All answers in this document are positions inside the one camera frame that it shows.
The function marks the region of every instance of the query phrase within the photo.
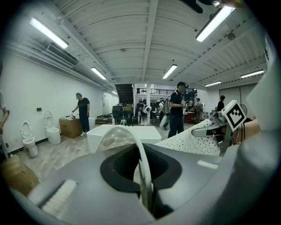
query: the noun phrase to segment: ceiling fan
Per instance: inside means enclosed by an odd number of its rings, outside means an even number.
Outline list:
[[[188,7],[190,7],[193,11],[197,13],[203,13],[203,9],[197,4],[197,1],[205,4],[205,5],[214,5],[216,7],[224,7],[230,6],[234,8],[242,8],[241,0],[179,0]]]

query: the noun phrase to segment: staircase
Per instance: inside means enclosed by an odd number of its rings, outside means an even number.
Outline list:
[[[120,103],[133,104],[133,87],[132,84],[117,84],[115,85],[118,92]]]

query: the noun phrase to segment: toilet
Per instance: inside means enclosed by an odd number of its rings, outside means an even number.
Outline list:
[[[48,141],[53,145],[58,145],[61,143],[61,133],[54,124],[53,114],[50,112],[45,113],[45,132]]]
[[[89,128],[90,128],[90,131],[95,128],[95,124],[96,124],[96,118],[89,117]]]
[[[22,142],[24,146],[28,149],[31,157],[36,157],[38,155],[38,149],[35,145],[35,137],[28,121],[24,121],[21,127]]]

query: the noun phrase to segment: white ceiling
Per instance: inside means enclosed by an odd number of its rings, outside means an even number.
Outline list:
[[[248,10],[236,9],[201,43],[195,37],[216,8],[200,6],[203,14],[178,0],[49,0],[21,14],[16,41],[46,47],[48,38],[28,23],[39,19],[69,43],[66,50],[80,60],[75,71],[104,87],[184,81],[204,89],[219,80],[234,85],[240,75],[266,70],[264,35]],[[230,32],[234,40],[227,38]],[[177,69],[163,80],[172,64]],[[106,81],[91,72],[93,66]]]

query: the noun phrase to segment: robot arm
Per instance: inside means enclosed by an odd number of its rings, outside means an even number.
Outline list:
[[[193,130],[191,133],[195,137],[208,138],[212,137],[216,130],[226,128],[222,141],[218,145],[221,153],[225,153],[227,148],[232,145],[232,135],[235,130],[246,120],[241,106],[236,100],[232,100],[226,107],[219,113],[215,123],[209,127],[203,127]]]

